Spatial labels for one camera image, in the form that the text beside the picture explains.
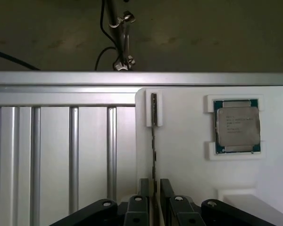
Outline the white parts rack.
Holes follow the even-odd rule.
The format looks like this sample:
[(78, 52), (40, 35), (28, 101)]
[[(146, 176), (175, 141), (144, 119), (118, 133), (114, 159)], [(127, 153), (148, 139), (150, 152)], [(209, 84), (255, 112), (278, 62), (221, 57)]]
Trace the white parts rack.
[[(158, 98), (157, 178), (196, 203), (217, 198), (283, 223), (283, 86), (140, 89), (137, 174), (151, 175), (150, 95)], [(261, 152), (215, 153), (214, 100), (257, 99)]]

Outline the silver CPU chip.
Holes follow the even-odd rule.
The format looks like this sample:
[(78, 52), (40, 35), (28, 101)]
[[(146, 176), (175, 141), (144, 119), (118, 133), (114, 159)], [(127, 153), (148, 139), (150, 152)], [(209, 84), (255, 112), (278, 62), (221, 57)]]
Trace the silver CPU chip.
[(215, 153), (260, 153), (257, 99), (214, 100)]

